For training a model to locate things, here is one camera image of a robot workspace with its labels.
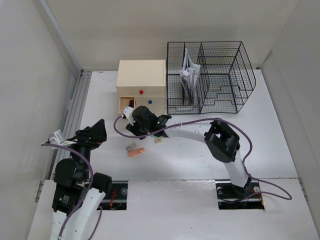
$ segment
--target white wall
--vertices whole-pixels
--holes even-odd
[[[165,59],[167,42],[243,41],[259,67],[299,0],[48,0],[84,68]]]
[[[26,238],[71,71],[32,0],[0,0],[0,233]]]
[[[320,1],[301,0],[262,66],[320,233]]]

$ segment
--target orange object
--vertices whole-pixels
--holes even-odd
[[[134,157],[134,156],[137,156],[139,154],[142,154],[144,151],[145,151],[145,149],[143,147],[142,148],[138,148],[138,149],[134,149],[134,150],[128,151],[128,156],[129,157]]]

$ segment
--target beige box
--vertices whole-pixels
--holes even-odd
[[[156,115],[166,112],[166,61],[121,60],[116,89],[119,113],[134,100],[134,107],[146,106]]]

